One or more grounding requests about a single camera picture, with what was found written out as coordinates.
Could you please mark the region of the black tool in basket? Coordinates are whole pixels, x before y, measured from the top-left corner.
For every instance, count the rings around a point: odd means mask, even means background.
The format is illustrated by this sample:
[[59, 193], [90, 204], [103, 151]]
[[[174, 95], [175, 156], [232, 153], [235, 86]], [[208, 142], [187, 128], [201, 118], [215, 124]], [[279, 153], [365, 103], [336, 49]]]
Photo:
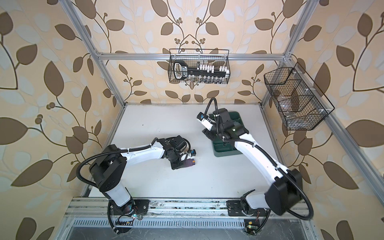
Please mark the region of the black tool in basket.
[[210, 79], [228, 79], [231, 75], [227, 66], [204, 65], [197, 62], [196, 66], [187, 64], [185, 61], [177, 60], [172, 64], [171, 72], [177, 80], [192, 80], [195, 77], [198, 80]]

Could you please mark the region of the purple sock beige toe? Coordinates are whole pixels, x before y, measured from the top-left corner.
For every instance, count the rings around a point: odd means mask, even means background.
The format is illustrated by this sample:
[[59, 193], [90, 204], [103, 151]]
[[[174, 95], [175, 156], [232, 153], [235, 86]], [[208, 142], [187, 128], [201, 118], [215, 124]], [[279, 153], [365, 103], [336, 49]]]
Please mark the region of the purple sock beige toe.
[[188, 167], [192, 167], [196, 164], [196, 161], [193, 160], [193, 159], [187, 159], [184, 164], [183, 164], [183, 168], [188, 168]]

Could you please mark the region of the green divided plastic tray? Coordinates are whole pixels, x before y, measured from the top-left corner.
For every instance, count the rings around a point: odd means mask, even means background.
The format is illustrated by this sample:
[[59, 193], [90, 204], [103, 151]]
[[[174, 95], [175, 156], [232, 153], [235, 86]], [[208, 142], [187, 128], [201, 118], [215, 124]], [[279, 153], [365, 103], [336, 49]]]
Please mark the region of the green divided plastic tray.
[[[230, 111], [230, 118], [236, 123], [243, 124], [240, 114], [236, 111]], [[215, 157], [228, 157], [235, 155], [242, 155], [235, 147], [232, 147], [230, 144], [226, 144], [223, 141], [220, 141], [218, 138], [215, 138], [214, 141], [211, 141], [213, 153]]]

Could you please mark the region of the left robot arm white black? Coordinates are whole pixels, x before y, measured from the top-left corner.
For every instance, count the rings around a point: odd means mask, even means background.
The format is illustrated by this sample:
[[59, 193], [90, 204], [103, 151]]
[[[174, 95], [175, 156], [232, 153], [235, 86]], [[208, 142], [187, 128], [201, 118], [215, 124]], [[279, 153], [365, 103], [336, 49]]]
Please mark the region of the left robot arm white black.
[[196, 151], [190, 142], [181, 137], [154, 138], [144, 146], [135, 148], [118, 148], [108, 146], [102, 153], [81, 162], [76, 169], [77, 178], [99, 190], [109, 201], [123, 213], [136, 211], [135, 201], [122, 183], [122, 176], [128, 167], [149, 160], [166, 159], [172, 170], [188, 168], [195, 164]]

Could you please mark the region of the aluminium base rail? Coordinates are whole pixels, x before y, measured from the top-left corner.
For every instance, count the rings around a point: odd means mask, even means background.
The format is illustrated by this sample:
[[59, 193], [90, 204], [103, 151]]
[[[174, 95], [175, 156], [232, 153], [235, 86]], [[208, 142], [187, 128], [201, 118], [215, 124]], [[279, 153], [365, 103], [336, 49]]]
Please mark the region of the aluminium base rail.
[[103, 198], [74, 198], [65, 217], [74, 227], [156, 228], [156, 229], [234, 229], [244, 230], [268, 219], [302, 223], [285, 213], [278, 216], [266, 209], [244, 214], [239, 199], [135, 199], [136, 210], [124, 214], [108, 206]]

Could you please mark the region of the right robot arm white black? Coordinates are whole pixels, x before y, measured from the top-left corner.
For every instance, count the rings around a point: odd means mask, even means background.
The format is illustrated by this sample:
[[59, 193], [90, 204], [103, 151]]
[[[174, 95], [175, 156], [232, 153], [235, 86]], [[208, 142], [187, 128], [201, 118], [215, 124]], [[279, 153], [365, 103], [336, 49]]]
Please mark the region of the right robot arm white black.
[[197, 120], [205, 127], [203, 133], [207, 138], [219, 139], [240, 151], [266, 180], [266, 191], [250, 190], [241, 197], [244, 214], [251, 215], [263, 208], [279, 216], [289, 213], [301, 220], [314, 217], [312, 203], [303, 191], [302, 174], [276, 161], [244, 125], [230, 118], [227, 109], [218, 109], [211, 115], [200, 112]]

